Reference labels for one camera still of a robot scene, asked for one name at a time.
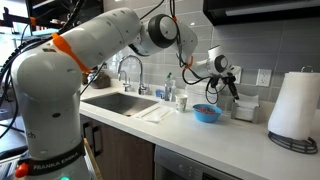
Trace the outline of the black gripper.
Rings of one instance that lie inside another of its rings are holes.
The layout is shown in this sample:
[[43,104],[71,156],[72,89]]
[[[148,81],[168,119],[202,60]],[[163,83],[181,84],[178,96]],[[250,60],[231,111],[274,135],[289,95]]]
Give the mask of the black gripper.
[[210,86],[214,88],[218,84],[219,80],[222,80],[222,82],[230,88],[231,94],[233,95],[234,99],[239,100],[239,95],[238,95],[236,86],[234,84],[234,81],[236,80],[236,78],[234,76],[227,76],[227,77],[214,76],[210,78]]

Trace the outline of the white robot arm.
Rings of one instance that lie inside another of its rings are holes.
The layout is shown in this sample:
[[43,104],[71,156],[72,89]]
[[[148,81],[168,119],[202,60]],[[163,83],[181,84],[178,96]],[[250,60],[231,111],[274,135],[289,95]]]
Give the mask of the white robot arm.
[[228,62],[222,47],[196,62],[197,36],[181,21],[159,14],[142,22],[129,8],[105,12],[62,34],[54,33],[20,55],[11,78],[22,115],[28,151],[17,163],[14,179],[90,180],[80,130],[82,74],[125,47],[149,56],[173,47],[198,78],[218,78],[235,92],[240,68]]

